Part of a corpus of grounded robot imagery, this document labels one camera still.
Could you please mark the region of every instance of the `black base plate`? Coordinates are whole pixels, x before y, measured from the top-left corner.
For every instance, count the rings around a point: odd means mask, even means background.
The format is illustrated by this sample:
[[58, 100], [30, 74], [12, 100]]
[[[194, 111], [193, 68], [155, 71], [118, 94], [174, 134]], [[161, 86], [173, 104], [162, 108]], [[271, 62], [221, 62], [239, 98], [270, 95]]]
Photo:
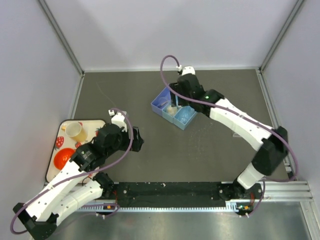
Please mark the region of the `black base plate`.
[[[219, 196], [220, 186], [221, 182], [120, 182], [114, 184], [114, 190], [122, 208], [225, 207]], [[260, 198], [261, 185], [255, 184], [252, 189], [255, 198]]]

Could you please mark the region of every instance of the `strawberry print tray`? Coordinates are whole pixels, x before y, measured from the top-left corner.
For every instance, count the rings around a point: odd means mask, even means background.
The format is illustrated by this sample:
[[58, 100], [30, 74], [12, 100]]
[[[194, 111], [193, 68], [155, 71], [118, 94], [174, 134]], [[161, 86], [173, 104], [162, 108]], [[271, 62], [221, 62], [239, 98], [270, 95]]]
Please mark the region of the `strawberry print tray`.
[[[66, 127], [70, 123], [78, 122], [82, 125], [83, 129], [87, 133], [86, 140], [84, 142], [76, 142], [70, 137], [68, 137], [65, 133], [65, 131], [62, 130], [62, 127]], [[54, 177], [60, 172], [58, 168], [56, 168], [54, 164], [54, 159], [56, 154], [61, 151], [62, 149], [73, 149], [76, 150], [79, 146], [82, 144], [87, 143], [88, 141], [91, 141], [93, 137], [95, 137], [98, 133], [98, 130], [102, 128], [106, 124], [103, 120], [65, 120], [63, 121], [58, 129], [57, 137], [54, 142], [54, 147], [52, 150], [50, 163], [46, 172], [45, 180], [47, 182], [50, 182]], [[85, 184], [90, 179], [87, 177], [83, 181], [80, 182], [80, 184]]]

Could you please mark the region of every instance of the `divided plastic container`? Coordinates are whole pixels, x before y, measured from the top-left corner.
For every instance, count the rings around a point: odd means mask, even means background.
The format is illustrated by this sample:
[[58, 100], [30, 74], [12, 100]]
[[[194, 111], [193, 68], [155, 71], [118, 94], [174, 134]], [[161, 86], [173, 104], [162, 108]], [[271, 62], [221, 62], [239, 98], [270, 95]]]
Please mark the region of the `divided plastic container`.
[[169, 114], [168, 110], [171, 108], [171, 97], [168, 88], [163, 89], [163, 91], [152, 101], [151, 108], [156, 114], [162, 116], [182, 130], [185, 130], [192, 119], [197, 115], [197, 112], [190, 106], [178, 107], [177, 112], [174, 115]]

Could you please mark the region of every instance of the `gray mat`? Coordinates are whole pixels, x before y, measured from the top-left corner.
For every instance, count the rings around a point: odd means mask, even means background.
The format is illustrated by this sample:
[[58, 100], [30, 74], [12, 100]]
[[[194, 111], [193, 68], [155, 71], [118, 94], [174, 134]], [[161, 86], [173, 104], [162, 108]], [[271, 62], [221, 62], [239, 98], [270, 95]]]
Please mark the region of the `gray mat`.
[[[173, 71], [165, 73], [177, 80]], [[205, 90], [224, 94], [237, 108], [271, 125], [255, 70], [203, 70], [196, 75]], [[233, 181], [251, 162], [255, 151], [230, 129], [203, 114], [186, 130], [152, 112], [150, 103], [164, 89], [157, 71], [86, 73], [75, 119], [104, 119], [108, 109], [127, 111], [145, 140], [140, 152], [130, 152], [107, 172], [115, 182]], [[106, 163], [115, 161], [117, 152]], [[274, 178], [288, 178], [282, 163]]]

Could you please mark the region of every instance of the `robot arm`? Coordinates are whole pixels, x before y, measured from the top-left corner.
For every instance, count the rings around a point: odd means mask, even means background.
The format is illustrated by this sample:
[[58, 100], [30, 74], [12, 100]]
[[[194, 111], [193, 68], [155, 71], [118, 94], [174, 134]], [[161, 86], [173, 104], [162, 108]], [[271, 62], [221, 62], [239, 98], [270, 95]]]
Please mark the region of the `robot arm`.
[[[180, 97], [177, 98], [177, 103], [176, 96], [170, 92], [171, 105], [173, 107], [178, 104], [179, 106], [190, 106], [194, 108], [197, 112], [205, 114], [208, 118], [224, 124], [232, 131], [239, 134], [257, 151], [251, 163], [234, 180], [232, 186], [235, 194], [228, 194], [228, 196], [225, 196], [226, 200], [242, 197], [257, 181], [264, 176], [270, 176], [274, 172], [281, 161], [288, 155], [287, 149], [282, 142], [270, 132], [244, 120], [243, 117], [246, 117], [258, 122], [232, 105], [232, 103], [221, 93], [213, 89], [205, 91], [203, 86], [199, 84], [198, 78], [196, 77], [196, 71], [192, 66], [187, 66], [183, 68], [182, 71], [178, 71], [178, 73], [180, 73], [181, 76], [178, 78], [177, 82], [169, 85], [174, 91], [185, 97], [222, 106], [238, 113], [238, 115], [235, 115], [225, 109], [187, 101]], [[287, 130], [283, 127], [280, 126], [277, 129], [273, 129], [271, 126], [261, 125], [273, 130], [288, 141]]]
[[[32, 202], [23, 210], [18, 218], [35, 240], [48, 238], [57, 226], [70, 214], [84, 204], [100, 198], [109, 197], [113, 191], [114, 182], [106, 173], [99, 172], [91, 181], [79, 190], [67, 195], [70, 190], [89, 173], [101, 167], [106, 159], [118, 150], [125, 151], [130, 144], [129, 133], [125, 117], [118, 112], [109, 111], [111, 122], [98, 130], [98, 134], [91, 142], [81, 145], [65, 164], [58, 175], [41, 191], [50, 190]], [[139, 129], [133, 127], [131, 151], [139, 152], [144, 140]], [[83, 176], [70, 179], [57, 186], [57, 183], [70, 177], [83, 174]], [[23, 203], [18, 203], [13, 211], [17, 213]]]

